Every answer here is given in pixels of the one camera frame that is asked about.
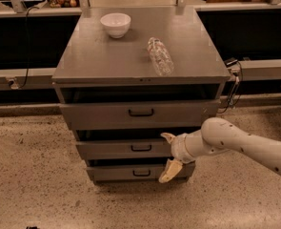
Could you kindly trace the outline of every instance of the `wires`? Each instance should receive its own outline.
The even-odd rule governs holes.
[[[21,86],[19,86],[18,89],[22,89],[23,87],[25,87],[28,80],[29,67],[30,67],[30,32],[29,32],[29,25],[28,25],[28,17],[29,17],[29,12],[33,9],[39,9],[39,8],[35,6],[30,7],[27,9],[27,13],[26,13],[25,28],[26,28],[26,36],[27,36],[27,70],[26,70],[24,83]]]
[[[244,75],[243,75],[243,68],[242,65],[239,61],[236,61],[236,64],[239,67],[239,72],[241,75],[241,78],[239,79],[239,73],[233,73],[233,75],[235,75],[235,83],[233,85],[233,87],[231,88],[231,92],[227,98],[227,106],[221,109],[224,109],[222,112],[218,112],[218,114],[223,114],[229,107],[234,108],[235,105],[237,104],[237,102],[239,101],[241,94],[237,97],[236,101],[233,102],[234,97],[237,93],[237,91],[239,90],[240,84],[244,79]]]

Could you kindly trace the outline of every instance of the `cabinet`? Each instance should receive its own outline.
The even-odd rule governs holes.
[[[132,20],[119,40],[99,24],[110,12]],[[171,158],[160,134],[193,132],[216,115],[229,74],[194,16],[174,7],[92,9],[90,17],[81,16],[52,80],[94,182],[157,180]],[[161,27],[171,20],[176,23]],[[146,45],[152,34],[169,45],[175,64],[169,77],[159,77],[151,65]],[[188,179],[194,167],[186,165],[177,178]]]

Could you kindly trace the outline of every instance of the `bowl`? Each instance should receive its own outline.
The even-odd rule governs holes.
[[[130,28],[130,17],[125,13],[109,13],[104,15],[100,22],[106,33],[112,38],[121,38]]]

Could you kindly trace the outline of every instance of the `drawer handle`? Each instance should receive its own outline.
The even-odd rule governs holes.
[[[147,151],[151,150],[151,145],[148,145],[146,148],[141,148],[141,147],[137,148],[137,147],[134,147],[133,145],[131,145],[130,148],[134,152],[147,152]]]
[[[144,172],[136,172],[136,171],[132,171],[132,174],[135,177],[149,177],[151,175],[151,170],[148,170],[146,173]]]
[[[148,116],[152,116],[154,114],[154,110],[150,109],[149,112],[135,112],[132,110],[129,110],[129,115],[131,117],[148,117]]]

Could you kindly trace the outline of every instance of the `floor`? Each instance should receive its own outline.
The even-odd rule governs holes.
[[[281,140],[281,106],[219,116]],[[0,108],[0,229],[281,228],[281,177],[239,153],[203,156],[188,182],[95,186],[55,108]]]

